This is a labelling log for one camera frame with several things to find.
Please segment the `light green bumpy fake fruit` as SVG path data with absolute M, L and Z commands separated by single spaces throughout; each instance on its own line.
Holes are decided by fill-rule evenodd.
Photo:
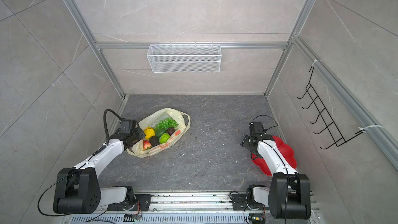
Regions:
M 171 136 L 168 133 L 162 134 L 161 137 L 159 138 L 159 143 L 160 144 L 166 143 L 170 139 L 170 137 Z

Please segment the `red flower-shaped plate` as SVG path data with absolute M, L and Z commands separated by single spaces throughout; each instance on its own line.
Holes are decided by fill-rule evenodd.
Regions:
M 294 175 L 297 162 L 293 149 L 277 136 L 261 139 L 251 153 L 253 163 L 267 176 L 282 172 L 285 175 Z

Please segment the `cream plastic bag orange prints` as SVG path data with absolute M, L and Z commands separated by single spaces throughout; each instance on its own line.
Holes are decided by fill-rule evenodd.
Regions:
M 176 144 L 190 129 L 191 118 L 181 111 L 164 108 L 144 118 L 138 124 L 144 137 L 127 153 L 135 157 L 153 156 Z

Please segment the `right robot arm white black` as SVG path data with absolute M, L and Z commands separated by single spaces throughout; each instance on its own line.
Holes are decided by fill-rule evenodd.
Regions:
M 277 136 L 247 135 L 241 146 L 248 149 L 252 160 L 272 177 L 271 185 L 250 185 L 249 205 L 263 205 L 275 219 L 309 220 L 311 188 L 306 174 L 298 173 L 293 149 Z

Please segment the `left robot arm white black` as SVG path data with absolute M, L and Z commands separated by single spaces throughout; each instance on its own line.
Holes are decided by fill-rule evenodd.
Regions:
M 56 214 L 91 214 L 111 204 L 133 204 L 131 186 L 101 188 L 98 177 L 117 156 L 144 137 L 140 127 L 119 129 L 101 151 L 72 168 L 62 169 L 57 176 L 53 211 Z

